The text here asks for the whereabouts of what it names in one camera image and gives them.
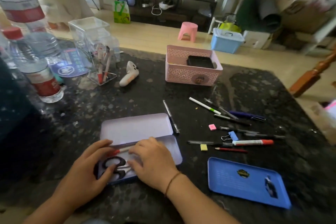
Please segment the red bottle cap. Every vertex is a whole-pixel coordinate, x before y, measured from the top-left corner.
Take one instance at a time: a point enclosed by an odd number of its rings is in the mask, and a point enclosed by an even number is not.
[[[23,38],[21,29],[19,27],[7,27],[1,29],[3,35],[10,40],[17,40]]]
[[[265,139],[262,139],[262,144],[263,145],[271,145],[271,144],[274,144],[274,141],[273,140],[265,140]]]

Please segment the wooden chair leg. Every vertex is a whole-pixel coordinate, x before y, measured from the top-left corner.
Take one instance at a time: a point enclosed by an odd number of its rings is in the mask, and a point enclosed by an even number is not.
[[[332,62],[336,61],[336,48],[333,53],[310,71],[305,72],[290,88],[289,92],[295,97],[301,96],[306,90],[314,85],[320,79],[320,74],[330,67]]]

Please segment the bottle label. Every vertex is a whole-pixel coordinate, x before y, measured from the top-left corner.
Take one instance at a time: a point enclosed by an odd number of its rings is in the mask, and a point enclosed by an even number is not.
[[[45,17],[38,0],[20,2],[0,0],[0,5],[7,18],[14,22],[28,23],[41,20]]]
[[[56,81],[49,67],[37,73],[24,73],[41,97],[57,94],[61,86]]]

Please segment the game controller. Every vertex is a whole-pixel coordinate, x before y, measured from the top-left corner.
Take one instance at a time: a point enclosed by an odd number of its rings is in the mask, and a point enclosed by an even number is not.
[[[119,85],[121,87],[125,87],[128,85],[134,78],[139,75],[139,69],[137,66],[132,62],[128,61],[126,66],[126,75],[120,80]]]

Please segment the pink storage basket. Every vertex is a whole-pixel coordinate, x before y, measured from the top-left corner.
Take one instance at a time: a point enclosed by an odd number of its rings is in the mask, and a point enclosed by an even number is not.
[[[188,56],[209,57],[215,69],[187,65]],[[216,53],[211,50],[167,45],[166,81],[212,86],[223,68]]]

